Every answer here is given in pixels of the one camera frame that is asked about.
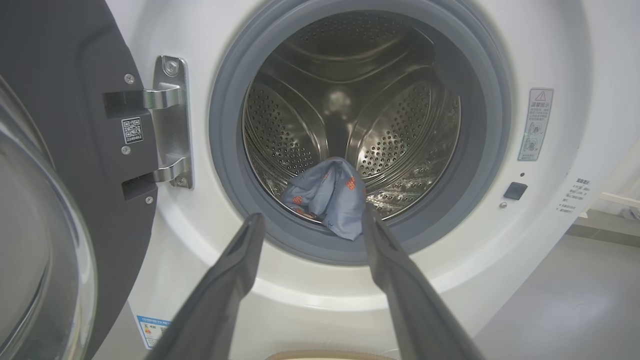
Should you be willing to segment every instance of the qr code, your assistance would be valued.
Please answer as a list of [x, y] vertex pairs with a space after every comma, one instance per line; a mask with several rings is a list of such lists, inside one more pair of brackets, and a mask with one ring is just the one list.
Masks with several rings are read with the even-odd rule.
[[142, 126], [140, 118], [122, 119], [122, 133], [124, 134], [124, 143], [130, 144], [144, 140], [142, 137]]

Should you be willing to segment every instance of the sticker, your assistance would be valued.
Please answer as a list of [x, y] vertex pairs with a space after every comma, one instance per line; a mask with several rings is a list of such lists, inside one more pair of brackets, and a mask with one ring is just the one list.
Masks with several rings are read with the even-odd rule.
[[127, 145], [144, 140], [140, 118], [122, 119], [122, 134], [124, 135], [124, 143]]
[[571, 184], [569, 190], [556, 205], [556, 211], [565, 214], [580, 213], [584, 208], [583, 200], [591, 191], [591, 181], [578, 178], [575, 183]]
[[551, 113], [552, 89], [533, 88], [529, 92], [529, 112], [524, 130], [518, 161], [536, 161], [540, 155], [542, 141], [547, 133], [547, 123]]
[[163, 332], [169, 327], [171, 322], [166, 320], [147, 318], [146, 316], [136, 316], [140, 325], [140, 334], [145, 347], [149, 350], [153, 349], [162, 337]]

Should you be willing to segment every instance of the gray floor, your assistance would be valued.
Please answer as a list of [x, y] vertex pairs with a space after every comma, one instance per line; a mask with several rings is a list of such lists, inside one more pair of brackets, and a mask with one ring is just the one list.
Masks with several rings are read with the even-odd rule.
[[[487, 359], [640, 359], [640, 221], [590, 211], [567, 233], [476, 336]], [[127, 304], [93, 359], [147, 353]]]

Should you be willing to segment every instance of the door hinge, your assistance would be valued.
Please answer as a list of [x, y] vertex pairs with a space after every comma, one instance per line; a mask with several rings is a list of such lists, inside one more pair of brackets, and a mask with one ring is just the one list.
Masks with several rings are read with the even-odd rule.
[[[131, 76], [128, 81], [132, 83], [135, 80]], [[106, 94], [106, 102], [112, 108], [139, 108], [151, 112], [160, 164], [159, 169], [151, 173], [151, 178], [157, 183], [168, 181], [173, 186], [192, 189], [193, 163], [184, 59], [158, 56], [153, 88]]]

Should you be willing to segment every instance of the blue patterned cloth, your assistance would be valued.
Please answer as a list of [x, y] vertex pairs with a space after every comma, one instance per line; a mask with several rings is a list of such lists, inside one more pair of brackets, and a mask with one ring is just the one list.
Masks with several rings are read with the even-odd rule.
[[351, 164], [328, 158], [289, 180], [280, 200], [318, 221], [337, 236], [355, 240], [362, 233], [365, 187]]

